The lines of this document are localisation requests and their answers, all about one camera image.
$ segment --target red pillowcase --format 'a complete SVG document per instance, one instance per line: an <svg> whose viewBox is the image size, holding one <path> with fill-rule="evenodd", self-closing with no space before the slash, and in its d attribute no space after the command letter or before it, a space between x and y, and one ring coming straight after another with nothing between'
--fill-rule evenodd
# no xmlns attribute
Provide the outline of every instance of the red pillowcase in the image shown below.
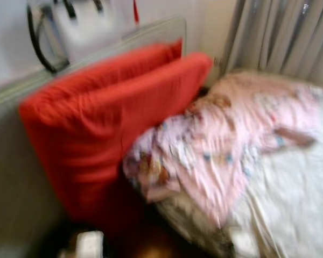
<svg viewBox="0 0 323 258"><path fill-rule="evenodd" d="M120 161L147 128L182 112L207 76L203 54L154 45L70 74L26 99L20 116L58 197L75 220L114 235L139 215Z"/></svg>

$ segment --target blanket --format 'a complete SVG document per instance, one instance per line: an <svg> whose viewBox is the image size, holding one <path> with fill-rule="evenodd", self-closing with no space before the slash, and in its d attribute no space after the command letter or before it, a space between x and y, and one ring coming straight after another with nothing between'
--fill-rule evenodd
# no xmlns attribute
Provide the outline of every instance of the blanket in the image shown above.
<svg viewBox="0 0 323 258"><path fill-rule="evenodd" d="M172 195L179 181L220 228L261 153L313 142L318 94L302 83L227 75L185 114L142 135L124 171L148 201Z"/></svg>

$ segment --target mattress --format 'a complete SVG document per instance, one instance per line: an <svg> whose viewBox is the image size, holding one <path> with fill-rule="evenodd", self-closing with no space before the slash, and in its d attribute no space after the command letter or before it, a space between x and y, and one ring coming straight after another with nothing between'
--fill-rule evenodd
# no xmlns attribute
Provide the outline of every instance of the mattress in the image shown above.
<svg viewBox="0 0 323 258"><path fill-rule="evenodd" d="M184 191L157 203L157 210L216 257L323 257L323 99L320 119L312 146L262 157L221 230Z"/></svg>

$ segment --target curtain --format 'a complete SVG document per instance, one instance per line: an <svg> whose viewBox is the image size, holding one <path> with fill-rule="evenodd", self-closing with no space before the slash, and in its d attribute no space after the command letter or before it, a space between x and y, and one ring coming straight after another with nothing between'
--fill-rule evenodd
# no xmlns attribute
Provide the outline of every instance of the curtain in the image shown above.
<svg viewBox="0 0 323 258"><path fill-rule="evenodd" d="M226 71L240 67L308 79L322 50L323 0L245 0Z"/></svg>

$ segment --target black cable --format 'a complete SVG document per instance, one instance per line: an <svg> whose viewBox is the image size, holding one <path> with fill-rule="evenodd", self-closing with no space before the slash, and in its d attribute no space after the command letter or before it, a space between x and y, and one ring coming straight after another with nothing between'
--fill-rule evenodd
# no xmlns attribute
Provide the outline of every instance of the black cable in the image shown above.
<svg viewBox="0 0 323 258"><path fill-rule="evenodd" d="M40 33L41 33L43 19L44 19L45 15L46 15L46 12L44 12L44 11L42 12L41 19L40 19L40 21L39 21L39 23L37 25L36 31L34 30L33 16L32 16L31 7L29 5L27 5L26 12L27 12L27 23L28 23L28 26L29 26L29 34L30 34L32 46L33 46L33 49L34 49L39 61L52 74L55 74L55 73L63 70L64 68L66 68L69 65L68 60L64 60L63 62L61 62L58 65L59 67L57 68L57 67L55 67L55 66L53 66L52 64L49 63L49 61L47 60L47 58L45 58L45 56L42 53L42 50L40 48L39 37L40 37Z"/></svg>
<svg viewBox="0 0 323 258"><path fill-rule="evenodd" d="M102 4L101 0L93 0L93 2L96 5L97 11L103 12L103 4Z"/></svg>
<svg viewBox="0 0 323 258"><path fill-rule="evenodd" d="M73 4L69 0L64 0L64 5L70 19L76 19L76 14L75 14Z"/></svg>

